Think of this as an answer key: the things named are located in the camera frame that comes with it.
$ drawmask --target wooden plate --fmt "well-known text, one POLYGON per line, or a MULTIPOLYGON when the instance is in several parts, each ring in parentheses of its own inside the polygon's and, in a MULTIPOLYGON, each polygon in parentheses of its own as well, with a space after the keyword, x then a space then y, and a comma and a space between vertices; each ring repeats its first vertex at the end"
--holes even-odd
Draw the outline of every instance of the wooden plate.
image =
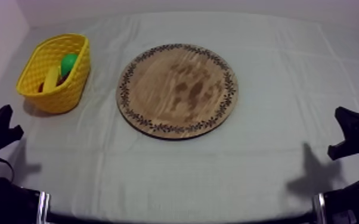
POLYGON ((233 110, 238 83, 228 64, 195 45, 169 44, 124 69, 116 100, 124 118, 147 135, 185 139, 219 126, 233 110))

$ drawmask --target floral border pattern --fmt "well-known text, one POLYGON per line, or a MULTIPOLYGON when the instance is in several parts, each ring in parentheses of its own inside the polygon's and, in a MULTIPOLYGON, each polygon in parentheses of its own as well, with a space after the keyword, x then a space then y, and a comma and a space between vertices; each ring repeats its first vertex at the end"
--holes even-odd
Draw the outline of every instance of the floral border pattern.
POLYGON ((131 63, 128 68, 126 69, 126 72, 123 74, 121 85, 119 86, 120 89, 120 101, 119 104, 122 106, 123 109, 125 109, 124 113, 130 117, 131 119, 135 120, 138 125, 145 126, 151 129, 153 132, 161 131, 164 133, 192 133, 196 132, 201 129, 206 129, 209 127, 213 127, 217 120, 222 118, 225 114, 227 108, 231 105, 233 102, 233 96, 236 93, 236 87, 234 81, 231 79, 231 74, 228 71, 229 67, 226 62, 224 62, 219 56, 216 54, 211 53, 207 49, 201 49, 196 46, 192 45, 185 45, 185 44, 167 44, 162 46, 157 46, 155 48, 152 48, 145 53, 138 56, 134 63, 131 63), (134 112, 132 109, 129 109, 129 89, 128 84, 131 82, 131 77, 134 75, 134 70, 137 68, 137 64, 140 62, 143 62, 144 60, 150 58, 157 52, 163 52, 163 51, 170 51, 173 49, 180 49, 183 48, 187 51, 194 52, 196 54, 204 55, 208 57, 208 59, 212 60, 214 64, 218 65, 224 73, 224 84, 225 84, 225 90, 227 93, 224 95, 224 99, 220 102, 219 109, 215 111, 214 117, 211 117, 209 120, 202 120, 201 122, 198 122, 196 124, 188 125, 186 127, 182 126, 173 126, 173 125, 165 125, 163 123, 154 124, 151 120, 146 119, 142 115, 134 112))

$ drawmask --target white tablecloth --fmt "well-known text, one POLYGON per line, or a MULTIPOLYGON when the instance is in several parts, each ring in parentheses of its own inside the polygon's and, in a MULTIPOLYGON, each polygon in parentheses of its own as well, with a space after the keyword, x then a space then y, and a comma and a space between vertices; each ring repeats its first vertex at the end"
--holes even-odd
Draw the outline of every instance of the white tablecloth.
POLYGON ((30 31, 0 81, 25 137, 1 152, 16 184, 52 195, 52 211, 108 220, 255 220, 311 208, 321 191, 359 180, 359 155, 332 162, 343 140, 338 106, 359 111, 359 32, 264 15, 157 13, 75 20, 30 31), (80 104, 45 116, 16 81, 36 44, 89 37, 92 72, 80 104), (161 141, 117 110, 123 68, 165 43, 215 51, 236 73, 239 99, 226 122, 188 141, 161 141))

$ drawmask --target yellow basket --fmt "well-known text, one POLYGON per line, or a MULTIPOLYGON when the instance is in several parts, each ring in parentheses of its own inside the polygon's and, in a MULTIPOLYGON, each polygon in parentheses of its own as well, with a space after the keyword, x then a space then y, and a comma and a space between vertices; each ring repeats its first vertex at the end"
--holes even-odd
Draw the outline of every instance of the yellow basket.
POLYGON ((26 64, 17 83, 17 91, 42 111, 59 114, 78 104, 91 69, 89 40, 68 33, 39 44, 26 64), (58 67, 66 54, 78 54, 67 80, 51 92, 38 92, 50 67, 58 67))

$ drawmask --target round wooden board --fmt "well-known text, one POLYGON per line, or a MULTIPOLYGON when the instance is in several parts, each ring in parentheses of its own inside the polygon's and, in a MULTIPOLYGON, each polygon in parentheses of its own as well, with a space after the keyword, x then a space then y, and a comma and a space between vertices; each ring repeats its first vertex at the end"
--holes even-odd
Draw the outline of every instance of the round wooden board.
POLYGON ((186 139, 219 126, 238 98, 228 64, 195 45, 152 48, 124 69, 116 92, 120 112, 134 128, 163 139, 186 139))

